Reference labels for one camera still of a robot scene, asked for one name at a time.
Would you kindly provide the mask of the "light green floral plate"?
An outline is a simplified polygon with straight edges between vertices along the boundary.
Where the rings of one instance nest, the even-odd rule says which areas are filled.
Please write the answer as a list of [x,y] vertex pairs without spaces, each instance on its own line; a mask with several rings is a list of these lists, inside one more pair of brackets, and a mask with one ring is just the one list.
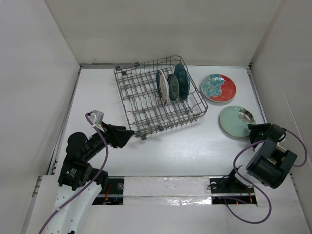
[[219,115],[222,129],[233,137],[247,137],[249,124],[256,124],[251,112],[241,106],[225,107]]

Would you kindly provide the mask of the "red and teal floral plate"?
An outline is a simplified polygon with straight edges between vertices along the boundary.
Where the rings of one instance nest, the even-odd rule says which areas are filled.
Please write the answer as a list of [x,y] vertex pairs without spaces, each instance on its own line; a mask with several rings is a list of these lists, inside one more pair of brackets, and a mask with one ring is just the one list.
[[214,102],[228,102],[236,95],[235,83],[222,74],[206,76],[200,84],[200,89],[206,98]]

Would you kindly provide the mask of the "white plate with green rim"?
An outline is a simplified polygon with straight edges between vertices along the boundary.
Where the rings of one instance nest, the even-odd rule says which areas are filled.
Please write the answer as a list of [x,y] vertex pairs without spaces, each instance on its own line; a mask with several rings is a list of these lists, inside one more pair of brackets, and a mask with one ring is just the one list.
[[164,73],[161,70],[156,71],[156,85],[160,101],[163,105],[166,105],[169,100],[169,85]]

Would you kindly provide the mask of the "small blue patterned plate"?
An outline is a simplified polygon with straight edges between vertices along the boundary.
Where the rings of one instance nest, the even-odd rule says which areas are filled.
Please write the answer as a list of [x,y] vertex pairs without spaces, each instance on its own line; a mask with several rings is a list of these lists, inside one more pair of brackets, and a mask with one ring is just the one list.
[[178,79],[174,74],[169,74],[167,78],[168,86],[169,86],[169,98],[171,100],[176,100],[179,95],[179,83]]

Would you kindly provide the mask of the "dark teal scalloped plate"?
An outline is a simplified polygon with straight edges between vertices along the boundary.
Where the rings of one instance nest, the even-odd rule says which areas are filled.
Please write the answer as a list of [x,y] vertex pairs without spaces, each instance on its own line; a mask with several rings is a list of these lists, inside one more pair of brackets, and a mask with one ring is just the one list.
[[185,100],[188,98],[190,91],[190,78],[182,63],[175,66],[174,75],[179,83],[179,97]]

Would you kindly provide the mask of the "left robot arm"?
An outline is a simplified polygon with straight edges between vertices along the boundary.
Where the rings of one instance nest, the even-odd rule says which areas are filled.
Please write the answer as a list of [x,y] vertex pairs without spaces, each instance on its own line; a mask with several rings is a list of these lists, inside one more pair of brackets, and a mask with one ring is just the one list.
[[109,188],[108,173],[89,161],[101,150],[124,147],[134,134],[124,126],[102,123],[88,138],[82,132],[67,140],[66,157],[59,178],[54,211],[45,221],[41,234],[78,234],[98,194]]

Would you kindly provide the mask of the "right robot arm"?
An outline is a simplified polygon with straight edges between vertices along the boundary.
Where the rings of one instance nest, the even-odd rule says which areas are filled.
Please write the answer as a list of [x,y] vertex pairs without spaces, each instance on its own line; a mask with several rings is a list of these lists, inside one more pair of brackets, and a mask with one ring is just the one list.
[[278,144],[285,139],[286,129],[276,124],[248,124],[250,146],[239,152],[234,158],[233,169],[228,176],[218,181],[222,190],[236,192],[242,189],[243,180],[238,176],[236,162],[245,150],[252,148],[255,155],[246,166],[247,174],[256,178],[264,186],[276,189],[285,180],[290,169],[294,166],[297,155],[285,150]]

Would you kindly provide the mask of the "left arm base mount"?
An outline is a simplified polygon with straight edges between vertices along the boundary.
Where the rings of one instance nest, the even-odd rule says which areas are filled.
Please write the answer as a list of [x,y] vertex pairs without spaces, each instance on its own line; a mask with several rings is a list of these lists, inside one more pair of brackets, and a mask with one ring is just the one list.
[[122,205],[124,191],[124,177],[110,177],[107,187],[102,190],[93,205]]

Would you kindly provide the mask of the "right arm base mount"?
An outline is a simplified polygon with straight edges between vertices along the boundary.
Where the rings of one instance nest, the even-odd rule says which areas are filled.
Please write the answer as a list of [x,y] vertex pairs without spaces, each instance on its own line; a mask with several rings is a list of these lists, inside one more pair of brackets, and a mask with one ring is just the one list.
[[254,188],[237,179],[212,177],[206,190],[212,195],[212,204],[257,204]]

